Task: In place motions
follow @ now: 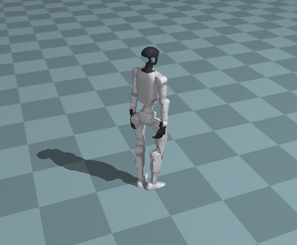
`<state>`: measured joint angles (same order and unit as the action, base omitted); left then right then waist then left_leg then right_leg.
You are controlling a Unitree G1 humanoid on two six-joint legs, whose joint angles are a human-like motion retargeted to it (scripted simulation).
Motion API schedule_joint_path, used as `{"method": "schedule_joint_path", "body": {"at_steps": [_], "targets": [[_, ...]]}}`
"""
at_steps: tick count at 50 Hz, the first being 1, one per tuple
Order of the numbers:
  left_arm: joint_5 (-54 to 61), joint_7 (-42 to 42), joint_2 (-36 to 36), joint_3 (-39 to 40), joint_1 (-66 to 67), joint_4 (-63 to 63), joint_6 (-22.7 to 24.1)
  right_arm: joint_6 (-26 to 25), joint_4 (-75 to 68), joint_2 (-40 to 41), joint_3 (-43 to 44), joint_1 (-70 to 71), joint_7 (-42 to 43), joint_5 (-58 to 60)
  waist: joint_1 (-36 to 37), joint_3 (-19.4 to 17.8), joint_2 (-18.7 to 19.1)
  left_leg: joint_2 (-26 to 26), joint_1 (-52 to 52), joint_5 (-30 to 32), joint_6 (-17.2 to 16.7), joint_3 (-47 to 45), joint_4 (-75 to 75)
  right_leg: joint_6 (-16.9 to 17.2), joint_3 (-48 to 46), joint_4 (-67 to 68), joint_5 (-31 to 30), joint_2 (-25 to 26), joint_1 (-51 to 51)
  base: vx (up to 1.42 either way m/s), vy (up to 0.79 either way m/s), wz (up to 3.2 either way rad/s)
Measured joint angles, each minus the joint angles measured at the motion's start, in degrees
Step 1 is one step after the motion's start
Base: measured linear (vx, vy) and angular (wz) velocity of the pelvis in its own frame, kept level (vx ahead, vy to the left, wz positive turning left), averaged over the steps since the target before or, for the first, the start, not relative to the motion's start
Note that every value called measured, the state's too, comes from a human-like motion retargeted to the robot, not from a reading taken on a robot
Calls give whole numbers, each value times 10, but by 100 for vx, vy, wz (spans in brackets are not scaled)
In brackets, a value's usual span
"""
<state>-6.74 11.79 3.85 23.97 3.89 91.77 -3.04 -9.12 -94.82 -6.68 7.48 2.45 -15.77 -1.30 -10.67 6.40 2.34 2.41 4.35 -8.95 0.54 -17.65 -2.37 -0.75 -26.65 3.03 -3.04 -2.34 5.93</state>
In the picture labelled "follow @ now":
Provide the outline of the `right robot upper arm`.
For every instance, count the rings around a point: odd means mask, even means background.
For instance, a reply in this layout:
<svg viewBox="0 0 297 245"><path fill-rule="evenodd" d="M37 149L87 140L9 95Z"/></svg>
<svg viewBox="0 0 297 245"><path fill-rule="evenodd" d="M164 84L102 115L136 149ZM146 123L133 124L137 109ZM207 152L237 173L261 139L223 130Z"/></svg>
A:
<svg viewBox="0 0 297 245"><path fill-rule="evenodd" d="M157 75L155 75L155 82L156 82L156 84L158 86L158 90L159 90L159 100L160 100L159 103L161 106L163 106L164 101L167 99L166 95L167 95L168 80L167 80L166 76L157 74Z"/></svg>

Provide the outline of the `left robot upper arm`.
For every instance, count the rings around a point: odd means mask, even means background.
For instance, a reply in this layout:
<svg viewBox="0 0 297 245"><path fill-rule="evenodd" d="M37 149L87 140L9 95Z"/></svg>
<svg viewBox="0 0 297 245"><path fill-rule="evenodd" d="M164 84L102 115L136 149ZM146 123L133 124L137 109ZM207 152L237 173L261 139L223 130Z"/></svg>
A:
<svg viewBox="0 0 297 245"><path fill-rule="evenodd" d="M136 74L137 74L137 70L139 69L140 67L135 67L132 69L132 94L135 94L137 95L137 82L136 82Z"/></svg>

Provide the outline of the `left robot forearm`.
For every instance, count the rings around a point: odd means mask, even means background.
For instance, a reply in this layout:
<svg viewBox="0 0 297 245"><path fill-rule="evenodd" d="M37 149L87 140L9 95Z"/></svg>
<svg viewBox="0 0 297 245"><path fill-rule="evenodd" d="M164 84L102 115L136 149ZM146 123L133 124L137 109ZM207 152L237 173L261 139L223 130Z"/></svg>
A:
<svg viewBox="0 0 297 245"><path fill-rule="evenodd" d="M138 95L132 94L131 92L131 102L130 102L130 109L133 109L133 113L136 112L136 107L137 107L137 100L138 100Z"/></svg>

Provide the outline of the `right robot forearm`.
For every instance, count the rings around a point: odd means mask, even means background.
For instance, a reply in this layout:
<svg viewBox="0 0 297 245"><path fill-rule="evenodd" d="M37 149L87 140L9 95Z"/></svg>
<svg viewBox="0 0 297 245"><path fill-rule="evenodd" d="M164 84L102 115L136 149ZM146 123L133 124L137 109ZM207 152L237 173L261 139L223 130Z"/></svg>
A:
<svg viewBox="0 0 297 245"><path fill-rule="evenodd" d="M160 108L160 111L161 111L160 122L163 122L162 127L167 126L169 104L170 104L170 100L166 99L164 101L163 107Z"/></svg>

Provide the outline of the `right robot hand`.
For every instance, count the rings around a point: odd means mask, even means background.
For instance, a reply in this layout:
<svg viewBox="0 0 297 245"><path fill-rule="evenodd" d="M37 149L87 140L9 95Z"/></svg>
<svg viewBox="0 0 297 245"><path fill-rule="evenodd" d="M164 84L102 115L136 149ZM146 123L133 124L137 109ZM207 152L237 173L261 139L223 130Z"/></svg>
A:
<svg viewBox="0 0 297 245"><path fill-rule="evenodd" d="M153 138L159 139L159 138L162 138L162 136L165 134L166 127L162 127L162 125L163 125L163 122L160 122L159 124L160 129L157 131L157 134L155 137L152 136Z"/></svg>

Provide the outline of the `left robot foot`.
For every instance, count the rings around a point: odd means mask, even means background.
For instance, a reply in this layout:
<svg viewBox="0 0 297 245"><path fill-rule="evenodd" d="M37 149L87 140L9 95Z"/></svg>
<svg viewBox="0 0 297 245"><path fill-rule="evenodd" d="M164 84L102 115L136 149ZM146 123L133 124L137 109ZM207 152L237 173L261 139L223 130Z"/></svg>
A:
<svg viewBox="0 0 297 245"><path fill-rule="evenodd" d="M143 173L143 180L141 180L141 178L140 180L139 179L137 180L137 187L142 187L144 182L147 180L147 178L148 178L148 173Z"/></svg>

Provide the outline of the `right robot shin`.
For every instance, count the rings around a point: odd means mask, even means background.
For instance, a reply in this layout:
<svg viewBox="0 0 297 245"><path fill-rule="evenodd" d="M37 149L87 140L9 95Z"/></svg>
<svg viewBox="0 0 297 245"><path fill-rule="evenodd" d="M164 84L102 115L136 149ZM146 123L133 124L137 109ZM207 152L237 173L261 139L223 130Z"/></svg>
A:
<svg viewBox="0 0 297 245"><path fill-rule="evenodd" d="M158 175L162 165L163 155L156 153L153 156L153 160L150 160L150 170L151 170L151 182L152 184L157 184Z"/></svg>

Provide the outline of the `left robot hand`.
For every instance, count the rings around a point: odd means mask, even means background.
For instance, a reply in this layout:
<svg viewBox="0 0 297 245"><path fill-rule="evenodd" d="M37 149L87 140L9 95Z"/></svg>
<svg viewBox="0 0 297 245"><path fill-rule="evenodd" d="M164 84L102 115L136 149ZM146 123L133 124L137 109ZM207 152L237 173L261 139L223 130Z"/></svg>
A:
<svg viewBox="0 0 297 245"><path fill-rule="evenodd" d="M136 112L135 112L136 113ZM132 116L133 114L135 114L135 113L133 113L133 109L130 109L130 115ZM130 117L130 122L131 122L131 117ZM137 129L137 128L135 128L135 125L131 122L131 127L133 128L133 129Z"/></svg>

